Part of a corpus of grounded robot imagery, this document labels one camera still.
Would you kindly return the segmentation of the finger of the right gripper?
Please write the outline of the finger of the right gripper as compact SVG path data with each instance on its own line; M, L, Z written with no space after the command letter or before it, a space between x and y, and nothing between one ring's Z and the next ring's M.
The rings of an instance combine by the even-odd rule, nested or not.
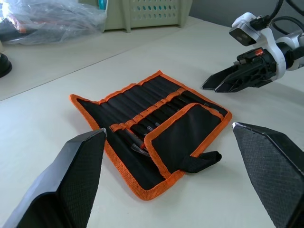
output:
M231 72L223 70L215 75L218 84L215 87L215 92L218 93L234 93L239 92L247 87L256 84L262 76L258 70L237 70Z
M238 90L235 76L239 73L238 66L231 66L211 75L201 86L204 90Z

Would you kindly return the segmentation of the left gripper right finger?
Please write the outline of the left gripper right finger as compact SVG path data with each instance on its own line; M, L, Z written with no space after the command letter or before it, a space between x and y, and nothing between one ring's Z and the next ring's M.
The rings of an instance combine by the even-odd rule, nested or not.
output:
M284 133L234 122L249 179L277 228L304 226L304 152Z

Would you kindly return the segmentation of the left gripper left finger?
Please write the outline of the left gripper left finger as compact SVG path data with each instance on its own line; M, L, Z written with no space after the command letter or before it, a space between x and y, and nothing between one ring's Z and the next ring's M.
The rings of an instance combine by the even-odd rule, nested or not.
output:
M4 224L5 228L85 228L99 185L106 130L65 143L38 175Z

